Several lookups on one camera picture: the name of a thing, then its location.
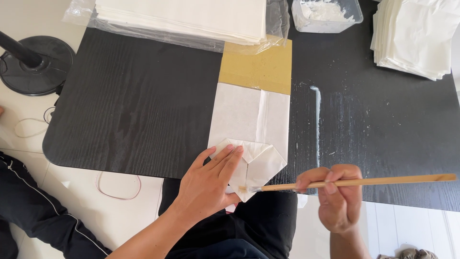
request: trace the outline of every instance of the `white glue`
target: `white glue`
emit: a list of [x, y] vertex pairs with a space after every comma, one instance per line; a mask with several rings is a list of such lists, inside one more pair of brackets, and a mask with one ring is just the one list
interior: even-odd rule
[[302, 13], [308, 19], [328, 22], [354, 22], [353, 16], [345, 18], [346, 10], [341, 10], [337, 2], [332, 0], [300, 1]]

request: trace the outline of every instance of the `plastic wrap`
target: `plastic wrap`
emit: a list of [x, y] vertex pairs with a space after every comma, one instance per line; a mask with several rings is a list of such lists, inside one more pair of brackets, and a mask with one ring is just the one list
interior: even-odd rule
[[[97, 18], [96, 0], [72, 0], [62, 21], [96, 28], [120, 35], [152, 39], [171, 44], [204, 49], [208, 51], [224, 51], [224, 41], [205, 38], [190, 34], [180, 34], [170, 31], [155, 30], [137, 24], [119, 25]], [[273, 46], [284, 46], [288, 38], [289, 13], [286, 0], [267, 0], [265, 15], [266, 41], [259, 45], [233, 48], [231, 51], [254, 55]]]

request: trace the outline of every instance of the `pink cable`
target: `pink cable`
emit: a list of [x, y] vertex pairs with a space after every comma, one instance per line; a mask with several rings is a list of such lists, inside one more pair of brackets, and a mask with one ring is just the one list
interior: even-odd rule
[[114, 196], [110, 196], [108, 194], [105, 194], [101, 191], [101, 189], [99, 188], [99, 184], [98, 184], [98, 178], [99, 178], [99, 173], [96, 175], [96, 179], [94, 179], [94, 186], [96, 186], [96, 190], [98, 190], [98, 192], [104, 196], [107, 196], [109, 198], [112, 198], [112, 199], [115, 199], [115, 200], [131, 200], [131, 199], [134, 199], [138, 194], [139, 192], [141, 191], [141, 179], [139, 178], [139, 176], [136, 175], [136, 177], [138, 178], [138, 182], [139, 182], [139, 189], [138, 191], [136, 192], [136, 194], [131, 197], [131, 198], [128, 198], [128, 199], [123, 199], [123, 198], [117, 198], [117, 197], [114, 197]]

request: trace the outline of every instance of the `floor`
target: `floor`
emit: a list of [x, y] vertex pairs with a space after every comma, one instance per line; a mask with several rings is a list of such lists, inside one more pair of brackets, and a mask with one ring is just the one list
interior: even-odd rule
[[[32, 35], [51, 35], [67, 42], [77, 51], [85, 27], [61, 22], [70, 0], [2, 1], [2, 31], [14, 39]], [[453, 46], [460, 46], [460, 29]], [[452, 50], [452, 70], [457, 91], [460, 90], [460, 47]], [[131, 236], [157, 218], [162, 179], [140, 177], [139, 195], [128, 201], [101, 195], [94, 186], [97, 171], [59, 167], [50, 164], [41, 149], [43, 134], [31, 138], [15, 135], [15, 125], [24, 118], [42, 118], [57, 95], [27, 97], [10, 91], [0, 83], [0, 105], [6, 109], [0, 117], [0, 150], [23, 161], [38, 185], [58, 197], [70, 213], [80, 218], [108, 248], [116, 249]], [[45, 123], [24, 121], [16, 133], [31, 135], [46, 128]], [[138, 189], [133, 175], [104, 172], [101, 189], [113, 196], [128, 198]], [[329, 258], [329, 232], [319, 221], [317, 197], [309, 196], [299, 209], [292, 259]], [[414, 245], [434, 251], [440, 259], [460, 259], [460, 213], [444, 212], [365, 202], [360, 227], [373, 258], [379, 253], [393, 255], [395, 250]], [[48, 244], [29, 238], [11, 225], [19, 246], [20, 259], [62, 259], [62, 253]]]

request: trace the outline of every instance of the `cloth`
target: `cloth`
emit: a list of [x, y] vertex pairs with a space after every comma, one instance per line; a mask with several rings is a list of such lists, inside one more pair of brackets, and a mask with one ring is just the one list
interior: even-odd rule
[[438, 259], [435, 254], [426, 250], [417, 250], [415, 248], [408, 248], [401, 252], [399, 257], [392, 257], [387, 255], [380, 255], [378, 259]]
[[268, 259], [261, 251], [243, 239], [227, 239], [203, 247], [172, 251], [165, 259]]
[[111, 253], [56, 198], [38, 188], [21, 161], [0, 152], [0, 258], [16, 259], [8, 222], [62, 251], [66, 259], [102, 259]]
[[[163, 214], [179, 193], [180, 180], [164, 179], [158, 215]], [[172, 247], [167, 259], [178, 250], [203, 248], [228, 239], [243, 239], [270, 259], [287, 259], [292, 248], [297, 218], [297, 194], [258, 192], [234, 213], [221, 210], [198, 222]]]

